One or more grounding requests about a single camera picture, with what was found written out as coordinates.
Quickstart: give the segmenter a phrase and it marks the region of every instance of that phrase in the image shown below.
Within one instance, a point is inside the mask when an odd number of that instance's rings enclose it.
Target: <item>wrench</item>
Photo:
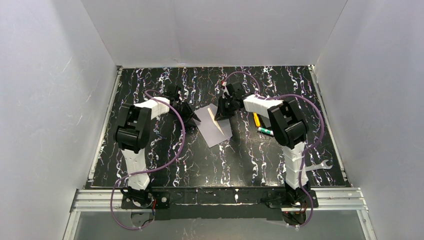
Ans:
[[[317,165],[307,166],[305,167],[305,171],[307,172],[307,171],[318,170],[318,169],[331,169],[333,165],[329,166],[326,164],[326,162],[328,162],[328,160],[324,160]]]

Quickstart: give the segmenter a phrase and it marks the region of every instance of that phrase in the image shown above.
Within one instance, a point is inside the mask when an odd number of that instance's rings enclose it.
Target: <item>white wall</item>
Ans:
[[[0,7],[1,239],[62,239],[116,67],[79,0]]]
[[[82,0],[117,65],[315,64],[346,0]]]
[[[424,2],[349,0],[316,65],[378,239],[423,239]]]

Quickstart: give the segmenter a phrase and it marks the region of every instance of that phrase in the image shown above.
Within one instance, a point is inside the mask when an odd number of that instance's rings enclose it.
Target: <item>table surface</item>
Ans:
[[[262,96],[282,94],[302,95],[321,110],[317,91],[307,66],[256,67],[171,67],[123,69],[114,97],[113,106],[102,139],[94,178],[86,188],[110,188],[127,174],[125,159],[113,140],[117,116],[124,103],[136,104],[147,100],[145,90],[162,92],[170,83],[183,88],[184,98],[196,110],[211,103],[217,105],[222,95],[222,80],[234,71],[252,74],[260,84]],[[243,74],[231,78],[240,80],[248,92],[254,82]],[[307,145],[318,138],[319,119],[313,108],[298,100],[309,124]],[[230,119],[232,138],[209,148],[194,127],[186,131],[186,143],[181,157],[167,169],[150,175],[152,187],[258,187],[283,186],[286,166],[282,147],[268,135],[258,133],[252,113],[237,111]],[[172,114],[163,114],[153,120],[150,143],[146,147],[148,169],[162,166],[172,159],[180,143],[181,126]],[[306,154],[306,166],[329,160],[333,168],[307,172],[312,186],[349,185],[344,180],[336,151],[325,129],[322,143]]]

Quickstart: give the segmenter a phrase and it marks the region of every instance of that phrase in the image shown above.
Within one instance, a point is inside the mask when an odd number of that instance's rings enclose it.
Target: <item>black servo bracket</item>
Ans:
[[[189,103],[183,100],[181,92],[182,88],[180,86],[171,84],[166,88],[163,97],[169,99],[169,104],[179,113],[186,128],[195,127],[196,123],[193,119],[198,122],[201,122],[201,120],[192,110]]]
[[[318,208],[318,199],[317,193],[314,190],[311,190],[309,182],[304,186],[306,191],[309,193],[312,198],[312,204],[314,208]],[[310,207],[309,198],[302,191],[300,187],[296,188],[295,194],[293,193],[290,186],[285,186],[285,191],[268,191],[266,198],[262,199],[262,202],[265,203],[268,207],[272,209],[286,208],[287,206],[295,206],[296,203],[307,203]]]
[[[134,209],[134,202],[140,204],[139,208],[151,208],[153,201],[156,201],[155,209],[167,209],[170,207],[171,195],[166,191],[152,191],[151,187],[145,190],[136,190],[132,187],[123,187],[122,193],[122,209]]]
[[[113,139],[122,150],[138,154],[147,146],[150,135],[152,109],[123,104],[119,111]]]
[[[281,146],[293,149],[306,141],[309,127],[295,99],[268,108],[268,116],[274,138]]]
[[[245,107],[243,100],[252,95],[251,92],[246,92],[242,84],[237,80],[229,80],[221,86],[226,88],[224,92],[225,98],[222,96],[218,100],[218,109],[215,115],[215,121],[229,119],[236,115],[236,111]]]

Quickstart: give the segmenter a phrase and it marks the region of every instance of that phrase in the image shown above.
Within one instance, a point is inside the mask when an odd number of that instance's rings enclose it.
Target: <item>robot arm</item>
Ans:
[[[154,99],[170,103],[170,100],[164,97],[154,97]],[[115,140],[122,150],[128,173],[145,171],[145,147],[149,140],[151,120],[168,113],[170,108],[153,99],[132,106],[124,105],[123,108],[124,110],[121,110],[123,114],[119,115],[122,118],[118,119]],[[128,179],[128,186],[135,190],[145,190],[149,183],[150,178],[147,173],[131,176]]]
[[[219,98],[215,120],[229,119],[235,111],[244,108],[247,112],[257,113],[269,118],[276,141],[282,146],[285,164],[285,186],[287,200],[294,204],[303,202],[305,194],[311,190],[305,168],[301,171],[302,152],[305,149],[306,134],[309,127],[295,100],[265,100],[252,93],[246,93],[239,82],[224,82],[224,94]]]
[[[195,124],[192,118],[200,122],[189,104],[181,98],[181,88],[176,85],[168,86],[163,96],[156,96],[135,105],[124,104],[119,112],[113,137],[125,158],[128,173],[146,170],[145,147],[149,142],[151,120],[170,111],[167,105],[155,99],[175,108],[187,127]],[[129,189],[136,191],[145,190],[149,183],[147,173],[128,178]]]

